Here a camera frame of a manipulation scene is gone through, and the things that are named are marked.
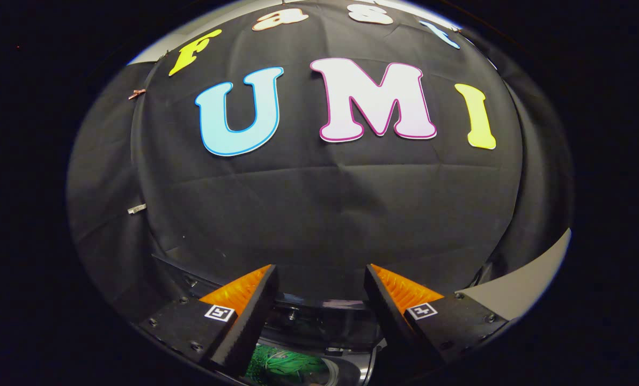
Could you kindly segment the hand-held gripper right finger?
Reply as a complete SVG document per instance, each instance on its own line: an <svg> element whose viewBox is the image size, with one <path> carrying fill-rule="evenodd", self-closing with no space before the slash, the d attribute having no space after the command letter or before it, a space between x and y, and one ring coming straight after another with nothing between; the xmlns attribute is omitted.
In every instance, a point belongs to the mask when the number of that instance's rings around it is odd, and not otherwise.
<svg viewBox="0 0 639 386"><path fill-rule="evenodd" d="M471 296L442 295L375 264L365 268L364 290L386 344L414 372L460 361L509 322Z"/></svg>

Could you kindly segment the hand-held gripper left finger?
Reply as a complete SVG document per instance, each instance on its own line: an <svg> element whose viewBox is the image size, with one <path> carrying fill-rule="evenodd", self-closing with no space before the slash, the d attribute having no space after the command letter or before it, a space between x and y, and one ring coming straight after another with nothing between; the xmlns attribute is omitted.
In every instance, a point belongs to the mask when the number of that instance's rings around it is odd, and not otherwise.
<svg viewBox="0 0 639 386"><path fill-rule="evenodd" d="M268 264L201 298L175 300L139 327L187 362L243 376L278 290Z"/></svg>

